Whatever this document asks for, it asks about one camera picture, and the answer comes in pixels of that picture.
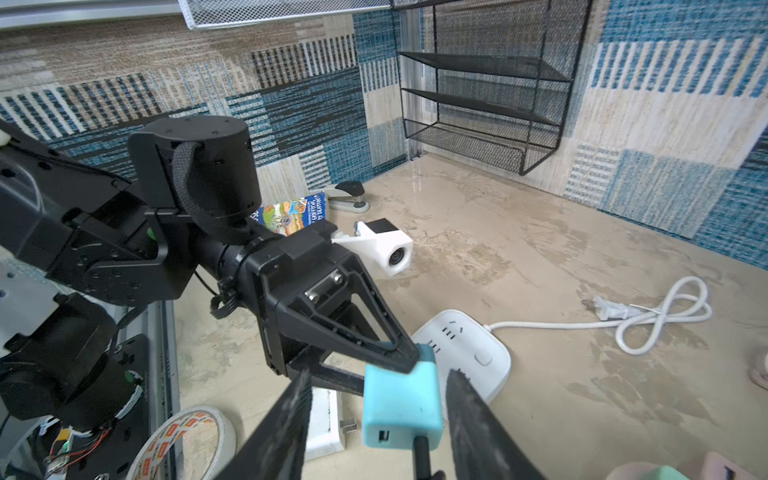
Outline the white charger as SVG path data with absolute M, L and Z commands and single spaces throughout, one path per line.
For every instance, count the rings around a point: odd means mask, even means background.
M 313 387 L 305 460 L 311 461 L 344 451 L 346 435 L 357 428 L 357 420 L 344 415 L 341 393 Z

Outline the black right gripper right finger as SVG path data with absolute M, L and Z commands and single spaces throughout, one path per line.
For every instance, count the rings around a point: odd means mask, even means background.
M 544 479 L 468 378 L 457 370 L 447 378 L 446 406 L 458 479 Z

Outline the pink charger plug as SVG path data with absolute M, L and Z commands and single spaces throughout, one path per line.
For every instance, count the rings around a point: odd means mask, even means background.
M 722 454 L 710 451 L 704 456 L 698 478 L 700 480 L 757 480 L 760 476 L 750 473 Z

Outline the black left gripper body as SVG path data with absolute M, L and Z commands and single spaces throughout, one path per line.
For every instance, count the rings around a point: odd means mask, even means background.
M 265 357 L 280 375 L 322 375 L 328 355 L 372 361 L 372 328 L 352 302 L 370 295 L 369 275 L 349 250 L 332 242 L 338 227 L 321 220 L 283 236 L 252 224 L 239 264 L 244 306 L 259 320 Z

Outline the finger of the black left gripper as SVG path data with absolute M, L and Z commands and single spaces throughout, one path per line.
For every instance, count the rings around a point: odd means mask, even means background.
M 306 372 L 311 376 L 313 387 L 362 396 L 364 377 L 326 365 L 324 360 L 329 355 L 329 350 L 305 347 L 287 363 L 287 375 L 293 379 L 295 376 Z
M 272 308 L 291 340 L 399 373 L 418 361 L 418 348 L 360 263 L 314 268 L 276 288 Z

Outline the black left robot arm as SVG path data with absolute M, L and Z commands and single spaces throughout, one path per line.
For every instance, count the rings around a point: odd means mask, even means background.
M 248 127 L 226 116 L 162 118 L 127 142 L 135 181 L 74 162 L 1 126 L 1 244 L 69 288 L 30 333 L 2 344 L 1 398 L 20 420 L 80 431 L 115 424 L 139 384 L 111 355 L 146 307 L 181 296 L 198 268 L 217 281 L 212 314 L 258 320 L 271 369 L 361 394 L 340 353 L 409 373 L 420 353 L 356 253 L 320 220 L 281 235 L 254 219 L 261 193 Z

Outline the green charger plug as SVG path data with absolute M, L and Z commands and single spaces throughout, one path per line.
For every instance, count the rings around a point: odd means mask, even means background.
M 647 462 L 630 462 L 614 468 L 607 480 L 689 480 L 687 476 L 669 465 Z

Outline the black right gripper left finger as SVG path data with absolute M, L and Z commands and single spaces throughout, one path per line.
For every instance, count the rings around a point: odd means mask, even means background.
M 216 479 L 300 479 L 312 407 L 311 375 L 292 380 Z

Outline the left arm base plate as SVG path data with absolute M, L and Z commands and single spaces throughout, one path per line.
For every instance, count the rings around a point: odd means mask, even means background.
M 44 342 L 32 401 L 71 430 L 54 447 L 52 478 L 128 478 L 140 448 L 180 410 L 174 347 L 165 333 L 125 338 L 114 351 L 101 337 Z

